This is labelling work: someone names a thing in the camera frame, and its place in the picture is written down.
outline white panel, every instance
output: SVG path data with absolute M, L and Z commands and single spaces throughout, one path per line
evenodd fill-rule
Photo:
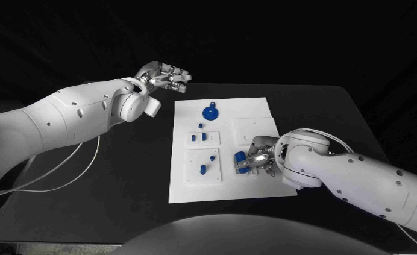
M 202 140 L 202 134 L 206 134 L 206 140 Z M 202 131 L 199 133 L 188 133 L 185 137 L 185 143 L 188 148 L 202 148 L 203 146 L 219 145 L 219 132 L 218 131 Z
M 202 165 L 206 165 L 205 175 L 199 173 Z M 188 150 L 185 153 L 185 184 L 213 184 L 221 182 L 219 150 L 216 148 Z
M 215 102 L 219 116 L 213 121 L 205 120 L 202 110 Z M 239 176 L 235 172 L 234 155 L 238 151 L 248 153 L 248 145 L 238 145 L 235 138 L 235 123 L 238 118 L 270 118 L 270 108 L 265 98 L 232 98 L 176 101 L 173 116 L 172 143 L 172 175 L 169 185 L 169 202 L 185 203 L 196 201 L 234 200 L 245 198 L 265 198 L 296 196 L 296 189 L 283 184 L 283 174 L 276 168 L 276 177 L 258 170 L 258 174 Z M 221 183 L 185 183 L 185 154 L 186 136 L 189 133 L 218 132 Z M 263 129 L 261 135 L 278 137 L 274 123 Z
M 235 136 L 238 145 L 250 145 L 255 136 L 277 137 L 274 118 L 235 119 Z

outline table surface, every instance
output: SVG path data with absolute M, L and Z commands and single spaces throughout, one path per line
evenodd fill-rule
M 265 97 L 280 134 L 314 128 L 338 136 L 356 153 L 390 163 L 343 88 L 188 83 L 186 93 L 160 89 L 151 96 L 163 104 L 159 114 L 115 125 L 101 136 L 97 159 L 84 176 L 58 191 L 14 192 L 0 214 L 0 241 L 123 244 L 179 219 L 242 213 L 327 228 L 392 253 L 417 252 L 394 223 L 339 200 L 325 186 L 304 188 L 296 197 L 167 203 L 175 100 Z M 75 147 L 40 154 L 23 181 L 46 173 Z M 50 189 L 71 181 L 89 164 L 95 147 L 97 139 L 27 189 Z M 330 150 L 342 152 L 336 143 Z

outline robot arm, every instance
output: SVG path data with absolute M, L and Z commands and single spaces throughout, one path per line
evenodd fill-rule
M 179 81 L 189 80 L 188 71 L 154 61 L 134 78 L 63 88 L 27 107 L 1 113 L 0 178 L 26 159 L 87 142 L 143 112 L 154 117 L 160 103 L 150 97 L 150 89 L 185 92 Z
M 284 184 L 300 190 L 323 183 L 340 200 L 417 231 L 417 175 L 358 153 L 330 155 L 330 142 L 317 133 L 296 130 L 274 139 L 273 146 L 263 146 L 271 138 L 254 138 L 238 168 L 258 167 L 273 158 Z

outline blue object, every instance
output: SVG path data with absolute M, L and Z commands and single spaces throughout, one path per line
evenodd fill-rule
M 219 112 L 215 108 L 213 102 L 211 103 L 211 106 L 203 109 L 202 116 L 208 121 L 213 121 L 218 118 Z
M 245 160 L 245 152 L 239 151 L 238 153 L 235 153 L 235 161 L 238 163 L 242 160 Z M 238 170 L 239 174 L 245 174 L 248 171 L 250 171 L 250 168 L 242 168 Z
M 199 168 L 199 173 L 203 175 L 206 173 L 206 165 L 202 165 Z

